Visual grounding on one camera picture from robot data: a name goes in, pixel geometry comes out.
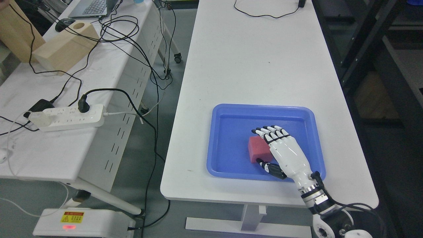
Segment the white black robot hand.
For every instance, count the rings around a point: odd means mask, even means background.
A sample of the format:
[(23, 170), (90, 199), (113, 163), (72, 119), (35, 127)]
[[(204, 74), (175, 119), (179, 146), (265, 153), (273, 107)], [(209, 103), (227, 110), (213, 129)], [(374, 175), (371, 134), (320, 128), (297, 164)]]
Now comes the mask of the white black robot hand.
[(316, 185), (316, 181), (311, 178), (312, 171), (308, 159), (296, 139), (284, 128), (264, 126), (252, 129), (252, 132), (268, 144), (281, 170), (295, 182), (299, 191)]

